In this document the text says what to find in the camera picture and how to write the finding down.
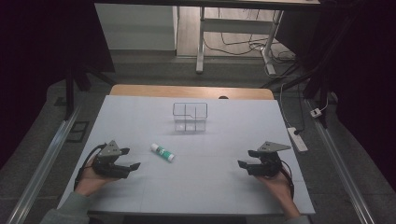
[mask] hand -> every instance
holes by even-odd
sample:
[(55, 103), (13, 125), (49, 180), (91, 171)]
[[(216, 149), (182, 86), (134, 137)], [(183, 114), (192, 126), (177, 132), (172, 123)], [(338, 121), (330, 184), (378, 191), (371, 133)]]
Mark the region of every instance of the hand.
[(288, 179), (281, 172), (271, 178), (262, 175), (255, 175), (255, 177), (277, 198), (285, 213), (286, 219), (299, 217), (301, 215), (291, 198)]
[(82, 194), (84, 196), (90, 196), (106, 183), (118, 180), (117, 178), (109, 178), (97, 175), (96, 172), (92, 169), (93, 159), (94, 157), (87, 162), (81, 179), (79, 180), (78, 185), (75, 189), (76, 193)]
[(255, 175), (255, 177), (262, 182), (278, 200), (284, 198), (291, 199), (288, 179), (281, 172), (273, 177), (265, 177), (263, 175)]

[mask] wall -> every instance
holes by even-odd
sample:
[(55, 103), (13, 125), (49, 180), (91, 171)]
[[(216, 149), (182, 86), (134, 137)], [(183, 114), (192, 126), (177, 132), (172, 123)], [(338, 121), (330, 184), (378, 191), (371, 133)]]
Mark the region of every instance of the wall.
[(110, 49), (176, 49), (176, 7), (117, 4), (95, 7)]

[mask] small box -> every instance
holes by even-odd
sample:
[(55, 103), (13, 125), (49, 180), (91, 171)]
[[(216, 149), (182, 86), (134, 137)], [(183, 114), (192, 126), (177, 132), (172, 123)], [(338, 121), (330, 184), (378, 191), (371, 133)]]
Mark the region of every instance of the small box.
[(206, 103), (174, 103), (175, 131), (204, 132), (206, 129)]
[(318, 109), (318, 108), (316, 108), (316, 109), (314, 109), (314, 110), (311, 110), (311, 116), (313, 117), (313, 118), (317, 118), (317, 117), (319, 117), (321, 115), (321, 111)]

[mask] white power strip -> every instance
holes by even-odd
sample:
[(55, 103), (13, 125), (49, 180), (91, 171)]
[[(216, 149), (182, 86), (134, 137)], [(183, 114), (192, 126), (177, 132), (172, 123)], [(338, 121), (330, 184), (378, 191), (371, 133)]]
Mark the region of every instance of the white power strip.
[(295, 131), (296, 131), (295, 128), (288, 128), (288, 132), (291, 140), (293, 141), (293, 144), (297, 147), (297, 150), (299, 152), (306, 152), (308, 148), (306, 147), (303, 138), (301, 138), (299, 134), (295, 134), (294, 133)]
[(321, 116), (321, 111), (319, 110), (319, 108), (316, 108), (314, 110), (311, 110), (311, 116), (312, 118), (317, 118), (319, 116)]

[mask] table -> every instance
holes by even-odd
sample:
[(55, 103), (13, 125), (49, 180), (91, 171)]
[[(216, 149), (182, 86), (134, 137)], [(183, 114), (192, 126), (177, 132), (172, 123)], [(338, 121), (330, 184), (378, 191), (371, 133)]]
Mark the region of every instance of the table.
[[(197, 98), (199, 92), (205, 98)], [(225, 94), (231, 99), (216, 99)], [(173, 103), (187, 102), (207, 103), (205, 132), (174, 130)], [(248, 156), (248, 149), (256, 149), (266, 140), (290, 146), (277, 101), (268, 90), (116, 85), (103, 103), (60, 205), (73, 189), (78, 167), (89, 151), (113, 139), (119, 147), (131, 148), (118, 164), (141, 165), (127, 179), (110, 183), (92, 195), (91, 211), (148, 215), (282, 214), (265, 187), (237, 164), (237, 160), (257, 160)], [(168, 162), (152, 153), (152, 143), (173, 152), (175, 159)], [(293, 171), (298, 208), (303, 214), (314, 214), (294, 151), (280, 151), (279, 156)]]

